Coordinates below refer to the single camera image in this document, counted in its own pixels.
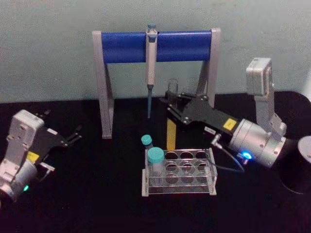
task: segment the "yellow tube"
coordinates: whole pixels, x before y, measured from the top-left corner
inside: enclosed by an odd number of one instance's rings
[[[176,124],[167,119],[167,134],[166,134],[167,150],[174,150],[176,147]]]

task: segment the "gray wall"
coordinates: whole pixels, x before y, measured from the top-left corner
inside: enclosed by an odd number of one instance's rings
[[[245,68],[272,57],[275,87],[300,91],[311,56],[309,0],[2,0],[0,102],[96,98],[91,31],[222,29],[218,92],[245,92]],[[110,66],[117,98],[146,96],[144,65]],[[157,64],[155,95],[169,78],[194,91],[200,63]]]

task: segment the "green led light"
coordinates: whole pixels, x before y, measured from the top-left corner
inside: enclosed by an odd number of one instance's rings
[[[26,186],[24,187],[24,192],[26,192],[28,189],[29,189],[29,186],[26,185]]]

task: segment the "rack hole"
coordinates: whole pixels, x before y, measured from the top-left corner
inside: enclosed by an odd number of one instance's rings
[[[204,168],[206,167],[206,163],[203,161],[197,161],[194,165],[198,167],[199,171],[204,171]]]
[[[192,164],[189,162],[181,162],[180,166],[183,171],[187,171],[187,172],[189,172],[193,167]]]
[[[192,183],[193,180],[194,178],[190,173],[185,173],[185,176],[181,177],[181,181],[184,183]]]
[[[165,159],[177,159],[178,156],[175,152],[167,152],[165,154]]]
[[[166,175],[165,181],[166,181],[168,184],[175,184],[175,183],[178,182],[178,177],[177,177],[177,175],[175,175],[174,173],[169,173],[169,174]]]
[[[197,159],[206,159],[206,153],[204,151],[198,151],[196,154],[195,154],[195,157]]]
[[[196,177],[196,180],[200,183],[207,183],[207,178],[204,173],[199,173],[198,176]]]
[[[178,170],[178,166],[176,163],[169,161],[166,165],[166,170],[167,171],[176,171],[176,170]]]
[[[193,159],[193,154],[191,154],[189,151],[182,152],[180,155],[181,159]]]

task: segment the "blue cylindrical bar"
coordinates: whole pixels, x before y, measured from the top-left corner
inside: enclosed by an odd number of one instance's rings
[[[145,33],[102,33],[105,63],[146,62]],[[211,31],[159,32],[157,62],[208,61]]]

